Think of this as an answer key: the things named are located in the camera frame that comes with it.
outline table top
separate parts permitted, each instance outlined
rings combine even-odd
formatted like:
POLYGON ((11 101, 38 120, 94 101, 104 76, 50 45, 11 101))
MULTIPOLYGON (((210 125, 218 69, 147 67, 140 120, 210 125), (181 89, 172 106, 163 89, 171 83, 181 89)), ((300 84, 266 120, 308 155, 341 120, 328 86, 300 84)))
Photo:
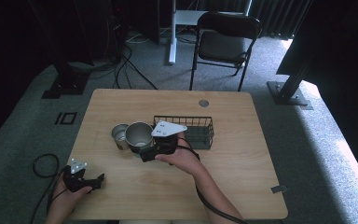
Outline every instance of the table top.
POLYGON ((270 189, 280 184, 249 93, 100 89, 69 160, 88 164, 86 179, 102 173, 105 179, 71 219, 207 219, 190 175, 162 161, 142 162, 119 150, 111 136, 119 123, 153 124, 156 115, 212 117, 212 147, 197 152, 219 188, 246 219, 287 216, 282 193, 270 189))

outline black metal base plate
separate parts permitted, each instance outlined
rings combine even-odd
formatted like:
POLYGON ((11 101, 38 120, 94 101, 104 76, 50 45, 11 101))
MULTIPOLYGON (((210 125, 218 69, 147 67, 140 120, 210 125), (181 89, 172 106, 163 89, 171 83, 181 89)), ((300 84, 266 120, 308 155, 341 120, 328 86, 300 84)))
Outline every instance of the black metal base plate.
POLYGON ((60 75, 57 76, 50 90, 45 91, 42 99, 59 99, 61 95, 81 95, 89 81, 90 73, 78 74, 70 86, 62 86, 60 75))
POLYGON ((310 104, 310 101, 304 98, 300 89, 297 89, 295 94, 289 99, 282 99, 279 97, 279 93, 281 88, 284 85, 284 82, 276 82, 276 81, 269 81, 267 82, 269 91, 272 94, 272 98, 274 99, 275 104, 277 105, 300 105, 304 110, 312 110, 313 107, 310 104))

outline metal cup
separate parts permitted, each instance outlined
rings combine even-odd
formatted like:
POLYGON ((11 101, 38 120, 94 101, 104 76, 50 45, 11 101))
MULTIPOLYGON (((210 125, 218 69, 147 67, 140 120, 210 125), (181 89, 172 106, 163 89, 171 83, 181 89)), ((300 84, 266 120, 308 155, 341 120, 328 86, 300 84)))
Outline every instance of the metal cup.
POLYGON ((115 139, 118 149, 125 150, 129 149, 129 144, 126 141, 126 129, 128 124, 118 124, 112 130, 112 137, 115 139))
POLYGON ((136 157, 139 157, 139 152, 152 146, 153 128, 144 122, 135 122, 126 129, 126 140, 130 146, 130 150, 136 157))

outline white bracket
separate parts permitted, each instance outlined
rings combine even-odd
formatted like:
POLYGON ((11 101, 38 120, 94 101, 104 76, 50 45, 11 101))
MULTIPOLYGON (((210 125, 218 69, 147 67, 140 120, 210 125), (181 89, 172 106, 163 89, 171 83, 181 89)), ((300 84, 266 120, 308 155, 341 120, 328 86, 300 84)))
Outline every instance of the white bracket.
POLYGON ((87 166, 86 162, 71 159, 71 174, 75 174, 87 166))
POLYGON ((152 132, 153 137, 167 137, 176 133, 184 132, 187 127, 180 124, 160 120, 152 132))

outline black metal basket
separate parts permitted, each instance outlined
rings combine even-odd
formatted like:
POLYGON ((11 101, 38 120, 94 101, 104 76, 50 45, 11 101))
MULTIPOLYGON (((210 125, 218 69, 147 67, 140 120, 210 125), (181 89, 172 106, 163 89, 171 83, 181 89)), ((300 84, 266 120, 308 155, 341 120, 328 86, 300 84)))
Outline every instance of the black metal basket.
POLYGON ((210 149, 213 142, 212 117, 158 116, 154 117, 154 126, 160 120, 185 125, 186 140, 194 149, 210 149))

